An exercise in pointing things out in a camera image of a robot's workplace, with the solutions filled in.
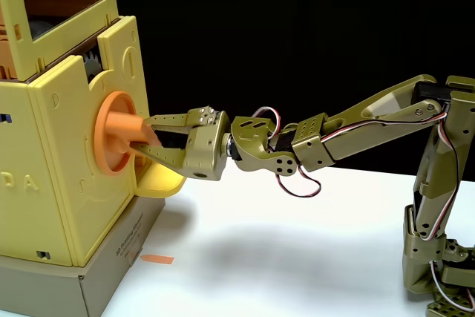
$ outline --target robotic arm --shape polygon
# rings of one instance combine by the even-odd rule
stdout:
[[[446,85],[439,85],[432,76],[417,76],[338,115],[318,114],[281,131],[280,118],[277,124],[256,116],[236,117],[230,123],[226,112],[210,107],[145,122],[155,131],[187,135],[186,146],[132,143],[134,150],[183,176],[204,180],[219,180],[228,157],[244,171],[266,169],[278,178],[303,174],[302,166],[315,171],[432,126],[414,202],[404,213],[404,286],[412,293],[441,294],[429,306],[428,316],[441,316],[437,310],[444,303],[462,312],[475,311],[469,290],[475,288],[475,250],[445,234],[475,134],[475,79],[450,76]]]

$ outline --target white surface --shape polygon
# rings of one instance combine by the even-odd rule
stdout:
[[[344,169],[312,176],[323,189],[310,199],[233,162],[220,182],[188,180],[142,251],[174,263],[138,259],[103,317],[424,316],[431,296],[410,297],[402,286],[414,177]],[[306,186],[298,175],[283,182]],[[462,184],[447,228],[464,246],[475,241],[474,189]]]

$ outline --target yellow casing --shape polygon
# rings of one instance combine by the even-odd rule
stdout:
[[[101,0],[33,41],[24,0],[0,0],[18,80],[26,81],[119,14],[117,0]],[[20,39],[17,39],[15,26]]]
[[[137,22],[119,19],[116,0],[100,0],[33,41],[24,0],[0,5],[18,74],[0,80],[0,114],[11,118],[0,120],[0,255],[83,267],[134,195],[168,197],[184,183],[156,163],[136,175],[133,157],[107,176],[94,159],[107,95],[127,92],[137,114],[149,116]],[[104,27],[97,37],[104,71],[91,83],[81,56],[42,70]]]
[[[125,91],[149,114],[136,19],[120,19],[98,43],[105,70],[90,84],[81,56],[28,85],[0,82],[0,114],[11,116],[0,122],[0,255],[83,267],[136,190],[167,197],[184,182],[155,164],[137,188],[134,160],[117,176],[99,170],[94,126],[107,95]]]

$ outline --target red and white wire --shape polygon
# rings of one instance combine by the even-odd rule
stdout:
[[[281,176],[279,174],[275,174],[275,177],[277,178],[277,182],[279,183],[279,186],[285,191],[287,192],[289,195],[292,195],[294,197],[299,197],[299,198],[311,198],[311,197],[315,197],[316,195],[318,195],[321,191],[321,183],[320,181],[316,180],[315,178],[311,178],[308,174],[306,174],[304,172],[304,170],[302,170],[302,165],[299,163],[298,166],[297,166],[297,170],[298,170],[298,173],[300,174],[300,176],[302,176],[305,180],[310,180],[312,182],[315,182],[317,185],[318,185],[318,188],[312,192],[312,193],[309,193],[308,195],[297,195],[296,193],[288,190],[287,187],[284,186],[284,184],[282,183],[281,181]]]
[[[470,301],[471,308],[463,307],[463,306],[460,306],[459,304],[456,304],[447,295],[445,295],[444,291],[442,291],[442,288],[440,287],[439,280],[437,279],[437,274],[436,274],[436,268],[435,268],[434,261],[432,260],[429,264],[430,264],[430,271],[432,272],[433,280],[436,283],[437,289],[439,290],[442,297],[445,298],[445,300],[449,304],[451,304],[452,306],[458,308],[459,310],[462,310],[462,311],[468,312],[468,313],[475,313],[475,298],[472,296],[472,294],[470,292],[470,289],[467,288],[467,296],[468,296],[468,300]]]
[[[445,132],[445,129],[444,129],[444,125],[443,125],[443,122],[440,121],[439,124],[437,124],[437,131],[439,132],[439,137],[440,137],[440,140],[442,142],[444,142],[445,145],[447,145],[449,148],[451,148],[451,150],[453,151],[453,153],[455,155],[457,155],[457,153],[455,152],[455,148],[453,147],[451,141],[449,140],[448,136],[447,136],[447,133]],[[450,196],[450,198],[447,200],[447,202],[445,203],[444,205],[444,208],[442,208],[442,211],[440,212],[440,215],[438,216],[438,218],[436,219],[436,222],[435,224],[433,225],[432,227],[432,230],[430,231],[429,235],[424,238],[424,237],[421,237],[421,239],[423,241],[431,241],[432,239],[435,238],[436,234],[437,234],[437,231],[439,230],[439,227],[440,225],[442,224],[442,221],[444,220],[445,218],[445,215],[447,214],[447,211],[449,210],[449,208],[451,207],[452,203],[455,201],[455,197],[457,195],[457,192],[458,192],[458,188],[459,188],[459,174],[458,174],[458,171],[459,171],[459,168],[458,168],[458,165],[459,165],[459,162],[458,160],[456,160],[456,164],[457,164],[457,182],[456,182],[456,186],[455,186],[455,189],[452,191],[452,194]]]
[[[255,111],[255,113],[252,116],[260,117],[266,111],[271,111],[275,116],[275,130],[272,132],[272,134],[269,137],[269,140],[271,140],[281,130],[281,116],[279,115],[279,113],[272,107],[260,107],[258,110]]]
[[[444,111],[442,112],[441,114],[437,114],[433,117],[430,117],[430,118],[427,118],[427,119],[424,119],[424,120],[420,120],[420,121],[417,121],[417,122],[404,122],[404,121],[392,121],[392,120],[379,120],[379,119],[370,119],[370,120],[363,120],[361,122],[356,122],[354,124],[351,124],[351,125],[347,125],[347,126],[344,126],[343,128],[340,128],[338,129],[337,131],[334,131],[333,133],[330,133],[328,135],[325,135],[321,138],[321,142],[322,143],[325,143],[326,141],[328,140],[331,140],[333,139],[334,137],[338,137],[342,134],[345,134],[347,133],[348,131],[352,131],[354,129],[357,129],[357,128],[360,128],[362,126],[366,126],[366,125],[369,125],[369,124],[382,124],[382,125],[424,125],[424,124],[427,124],[429,122],[436,122],[436,121],[439,121],[439,120],[442,120],[444,118],[446,118],[447,116],[447,113]]]

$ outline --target orange disc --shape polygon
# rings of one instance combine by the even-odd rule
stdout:
[[[131,159],[131,142],[159,145],[153,129],[136,115],[126,92],[113,92],[103,102],[94,132],[94,155],[104,174],[118,175]]]

